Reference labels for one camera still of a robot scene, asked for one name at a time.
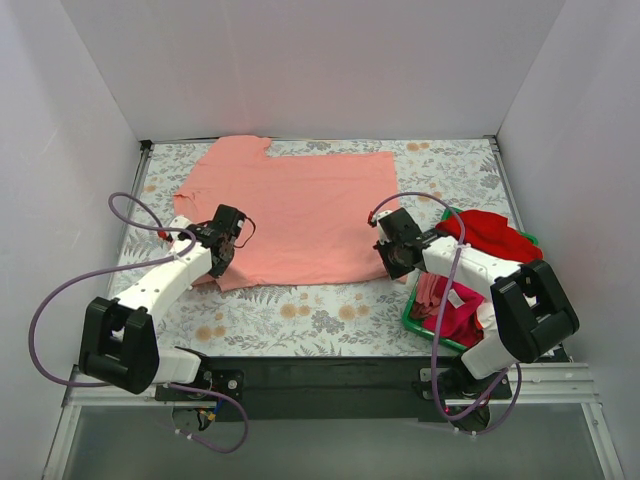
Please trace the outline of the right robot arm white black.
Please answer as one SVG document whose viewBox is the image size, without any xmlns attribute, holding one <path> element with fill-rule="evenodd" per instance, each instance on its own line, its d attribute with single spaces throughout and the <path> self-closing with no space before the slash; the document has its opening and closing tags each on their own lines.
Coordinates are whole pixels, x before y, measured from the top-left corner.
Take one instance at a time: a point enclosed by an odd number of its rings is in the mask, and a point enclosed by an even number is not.
<svg viewBox="0 0 640 480">
<path fill-rule="evenodd" d="M 460 355 L 454 389 L 475 397 L 489 376 L 511 365 L 533 363 L 579 330 L 579 319 L 551 266 L 500 259 L 432 228 L 423 231 L 403 208 L 372 213 L 374 245 L 393 279 L 419 270 L 451 278 L 484 298 L 497 331 Z"/>
</svg>

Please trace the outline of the salmon pink t shirt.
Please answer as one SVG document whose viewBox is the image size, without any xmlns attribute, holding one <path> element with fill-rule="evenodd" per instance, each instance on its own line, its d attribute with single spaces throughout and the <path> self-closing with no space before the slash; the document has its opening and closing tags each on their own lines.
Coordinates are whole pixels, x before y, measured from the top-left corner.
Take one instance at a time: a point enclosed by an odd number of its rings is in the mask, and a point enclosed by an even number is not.
<svg viewBox="0 0 640 480">
<path fill-rule="evenodd" d="M 235 207 L 243 231 L 222 291 L 267 285 L 358 283 L 385 276 L 368 215 L 398 191 L 390 152 L 271 157 L 268 138 L 217 140 L 173 195 L 192 222 Z"/>
</svg>

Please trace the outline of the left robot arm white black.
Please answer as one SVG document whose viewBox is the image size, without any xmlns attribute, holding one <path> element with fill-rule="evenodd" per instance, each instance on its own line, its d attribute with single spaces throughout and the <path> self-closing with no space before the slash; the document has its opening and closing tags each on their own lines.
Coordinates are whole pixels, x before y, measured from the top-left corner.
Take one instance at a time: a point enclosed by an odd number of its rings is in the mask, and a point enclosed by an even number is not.
<svg viewBox="0 0 640 480">
<path fill-rule="evenodd" d="M 201 356 L 159 347 L 156 323 L 196 280 L 218 278 L 227 270 L 248 221 L 240 210 L 223 204 L 209 221 L 175 217 L 163 229 L 171 244 L 164 262 L 114 298 L 97 297 L 88 305 L 80 372 L 133 394 L 155 384 L 178 383 L 188 398 L 205 398 L 213 377 L 201 367 Z"/>
</svg>

